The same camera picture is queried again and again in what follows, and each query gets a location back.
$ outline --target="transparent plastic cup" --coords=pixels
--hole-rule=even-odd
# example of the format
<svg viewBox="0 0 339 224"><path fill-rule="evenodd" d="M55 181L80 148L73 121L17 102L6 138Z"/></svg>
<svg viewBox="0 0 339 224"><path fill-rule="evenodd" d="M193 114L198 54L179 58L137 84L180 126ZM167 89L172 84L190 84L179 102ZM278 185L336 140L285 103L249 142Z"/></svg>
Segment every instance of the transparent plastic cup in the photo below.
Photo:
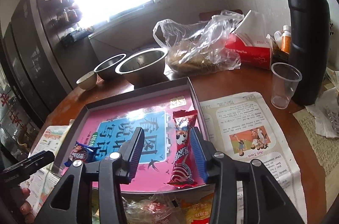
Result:
<svg viewBox="0 0 339 224"><path fill-rule="evenodd" d="M302 79L301 72L286 63L274 63L271 70L273 72L271 103L276 108L285 109Z"/></svg>

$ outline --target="green label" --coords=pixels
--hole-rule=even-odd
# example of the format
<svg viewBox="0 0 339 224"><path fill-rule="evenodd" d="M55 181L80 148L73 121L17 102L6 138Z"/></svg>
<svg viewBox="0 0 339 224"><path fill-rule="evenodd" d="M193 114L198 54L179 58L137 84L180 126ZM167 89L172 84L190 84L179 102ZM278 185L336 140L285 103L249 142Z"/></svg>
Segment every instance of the green label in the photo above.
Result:
<svg viewBox="0 0 339 224"><path fill-rule="evenodd" d="M94 146L94 144L95 144L95 140L96 140L96 138L98 137L98 133L97 132L94 132L93 133L93 135L92 135L92 137L90 138L90 141L89 141L89 146Z"/></svg>

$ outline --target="black thermos bottle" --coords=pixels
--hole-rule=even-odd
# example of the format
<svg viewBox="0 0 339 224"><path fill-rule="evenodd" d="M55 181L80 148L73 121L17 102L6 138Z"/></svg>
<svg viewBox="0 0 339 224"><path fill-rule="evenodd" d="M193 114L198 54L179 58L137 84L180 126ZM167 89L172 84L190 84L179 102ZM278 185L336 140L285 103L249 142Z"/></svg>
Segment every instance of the black thermos bottle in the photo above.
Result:
<svg viewBox="0 0 339 224"><path fill-rule="evenodd" d="M329 45L327 0L288 0L291 14L289 64L302 74L292 99L314 104L326 71Z"/></svg>

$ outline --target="blue snack package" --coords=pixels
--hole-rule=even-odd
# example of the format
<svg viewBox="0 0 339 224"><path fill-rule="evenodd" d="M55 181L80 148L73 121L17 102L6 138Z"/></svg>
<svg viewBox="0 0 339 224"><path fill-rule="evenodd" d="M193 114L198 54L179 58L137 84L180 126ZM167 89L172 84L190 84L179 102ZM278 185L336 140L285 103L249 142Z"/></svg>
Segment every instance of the blue snack package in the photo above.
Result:
<svg viewBox="0 0 339 224"><path fill-rule="evenodd" d="M65 166L69 167L72 162L76 160L81 160L84 163L95 161L94 157L97 153L98 148L99 147L91 147L76 141L68 160L64 163Z"/></svg>

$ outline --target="hand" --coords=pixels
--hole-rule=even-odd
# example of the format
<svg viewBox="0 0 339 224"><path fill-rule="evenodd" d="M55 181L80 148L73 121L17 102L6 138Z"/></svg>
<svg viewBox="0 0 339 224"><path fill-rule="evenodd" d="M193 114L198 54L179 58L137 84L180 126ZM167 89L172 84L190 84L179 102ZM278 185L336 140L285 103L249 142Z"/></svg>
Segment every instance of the hand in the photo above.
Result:
<svg viewBox="0 0 339 224"><path fill-rule="evenodd" d="M30 193L31 191L29 188L22 189L23 198L25 200L29 197ZM32 214L32 207L27 201L25 201L25 203L23 203L23 205L20 207L20 211L25 216L25 222L27 224L32 224L34 222L35 217Z"/></svg>

